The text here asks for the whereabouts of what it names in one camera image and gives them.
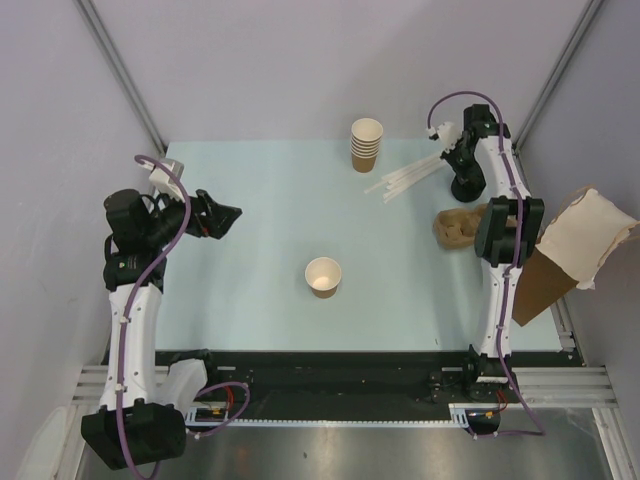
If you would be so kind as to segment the brown paper coffee cup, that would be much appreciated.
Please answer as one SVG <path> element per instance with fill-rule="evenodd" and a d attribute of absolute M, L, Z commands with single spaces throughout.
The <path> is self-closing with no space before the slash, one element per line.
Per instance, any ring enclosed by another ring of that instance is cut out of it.
<path fill-rule="evenodd" d="M 318 257 L 308 263 L 304 277 L 311 292 L 317 298 L 328 299 L 337 292 L 342 280 L 342 270 L 334 259 Z"/>

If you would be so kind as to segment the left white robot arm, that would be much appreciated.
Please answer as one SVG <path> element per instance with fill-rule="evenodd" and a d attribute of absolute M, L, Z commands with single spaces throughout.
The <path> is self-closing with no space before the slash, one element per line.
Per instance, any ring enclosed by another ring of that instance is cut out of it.
<path fill-rule="evenodd" d="M 198 358 L 179 360 L 164 381 L 156 378 L 162 253 L 181 228 L 196 238 L 223 238 L 242 210 L 202 189 L 188 203 L 124 189 L 107 197 L 104 208 L 111 228 L 103 270 L 112 319 L 109 363 L 98 410 L 83 418 L 81 434 L 107 467 L 122 470 L 181 456 L 192 402 L 220 390 L 220 374 Z"/>

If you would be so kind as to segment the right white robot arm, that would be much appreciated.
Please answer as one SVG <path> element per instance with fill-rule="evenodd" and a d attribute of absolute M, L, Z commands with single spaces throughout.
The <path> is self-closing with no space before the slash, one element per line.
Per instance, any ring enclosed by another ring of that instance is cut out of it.
<path fill-rule="evenodd" d="M 487 104 L 464 110 L 461 135 L 442 158 L 454 172 L 451 193 L 456 200 L 470 203 L 488 195 L 474 239 L 484 301 L 461 376 L 463 393 L 484 401 L 496 389 L 515 384 L 509 362 L 516 287 L 533 253 L 545 206 L 521 180 L 508 128 Z"/>

